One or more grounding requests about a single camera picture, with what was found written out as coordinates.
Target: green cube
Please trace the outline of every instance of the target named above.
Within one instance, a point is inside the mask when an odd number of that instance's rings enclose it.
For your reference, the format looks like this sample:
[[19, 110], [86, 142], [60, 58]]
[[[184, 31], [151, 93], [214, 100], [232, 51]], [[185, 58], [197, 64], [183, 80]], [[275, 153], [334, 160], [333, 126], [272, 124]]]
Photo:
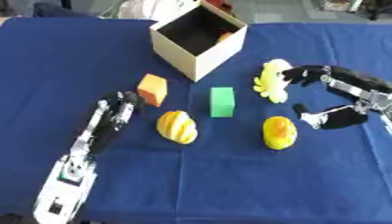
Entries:
[[211, 117], [232, 117], [235, 111], [235, 91], [232, 87], [212, 87]]

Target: robotic arm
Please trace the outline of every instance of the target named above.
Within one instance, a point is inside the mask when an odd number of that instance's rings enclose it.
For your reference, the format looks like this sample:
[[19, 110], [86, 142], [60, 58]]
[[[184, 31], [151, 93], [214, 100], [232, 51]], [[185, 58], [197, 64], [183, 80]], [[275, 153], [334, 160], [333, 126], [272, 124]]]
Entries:
[[117, 92], [100, 99], [68, 154], [52, 168], [33, 215], [40, 224], [66, 224], [86, 201], [97, 174], [94, 155], [99, 154], [128, 123], [142, 101], [133, 92]]
[[328, 108], [322, 113], [310, 114], [303, 104], [294, 105], [301, 120], [314, 129], [338, 129], [364, 123], [368, 111], [381, 114], [386, 128], [392, 134], [392, 84], [375, 77], [357, 74], [339, 66], [300, 66], [283, 72], [286, 81], [306, 87], [315, 81], [327, 86], [327, 91], [344, 96], [353, 105]]

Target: yellow fruit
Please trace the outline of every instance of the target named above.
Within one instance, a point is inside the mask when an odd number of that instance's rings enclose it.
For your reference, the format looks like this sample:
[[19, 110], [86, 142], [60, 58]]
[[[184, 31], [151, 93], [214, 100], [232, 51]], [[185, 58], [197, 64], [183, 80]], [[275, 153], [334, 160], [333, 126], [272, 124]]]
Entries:
[[297, 139], [296, 126], [286, 117], [273, 116], [262, 126], [265, 144], [272, 150], [280, 151], [294, 144]]
[[223, 41], [223, 40], [225, 40], [225, 39], [227, 39], [227, 38], [230, 37], [231, 35], [233, 35], [233, 33], [230, 32], [230, 31], [227, 31], [227, 32], [223, 33], [222, 35], [220, 35], [220, 37], [219, 37], [219, 39], [218, 39], [218, 43], [221, 42], [221, 41]]
[[185, 111], [169, 111], [157, 120], [157, 131], [179, 144], [189, 144], [198, 136], [196, 123]]

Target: orange cube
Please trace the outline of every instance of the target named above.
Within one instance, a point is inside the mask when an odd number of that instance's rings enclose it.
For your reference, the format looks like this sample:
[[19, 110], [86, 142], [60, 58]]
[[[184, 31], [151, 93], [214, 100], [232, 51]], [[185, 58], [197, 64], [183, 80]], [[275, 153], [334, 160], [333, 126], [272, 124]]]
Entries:
[[159, 107], [167, 95], [166, 79], [148, 73], [137, 86], [137, 92], [148, 104]]

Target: open box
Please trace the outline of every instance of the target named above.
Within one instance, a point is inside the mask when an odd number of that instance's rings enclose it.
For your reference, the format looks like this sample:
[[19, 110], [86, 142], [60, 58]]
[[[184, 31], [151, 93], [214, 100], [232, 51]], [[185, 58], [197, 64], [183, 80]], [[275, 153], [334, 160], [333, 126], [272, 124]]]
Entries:
[[[247, 26], [211, 4], [198, 1], [169, 21], [150, 27], [154, 51], [199, 81], [242, 49]], [[218, 42], [225, 32], [228, 38]]]

